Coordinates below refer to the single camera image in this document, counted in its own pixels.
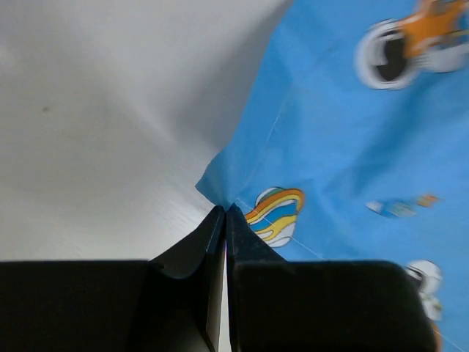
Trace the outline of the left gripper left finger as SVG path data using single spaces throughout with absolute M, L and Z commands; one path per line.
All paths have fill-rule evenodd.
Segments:
M 4 261 L 3 351 L 216 351 L 224 209 L 153 260 Z

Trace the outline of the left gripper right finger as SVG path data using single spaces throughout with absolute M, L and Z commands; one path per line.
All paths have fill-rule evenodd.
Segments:
M 289 262 L 226 214 L 233 351 L 436 351 L 417 290 L 380 260 Z

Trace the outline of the blue cartoon placemat cloth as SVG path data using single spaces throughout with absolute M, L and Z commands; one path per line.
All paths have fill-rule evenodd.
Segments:
M 295 1 L 197 190 L 288 260 L 384 259 L 468 349 L 468 3 Z

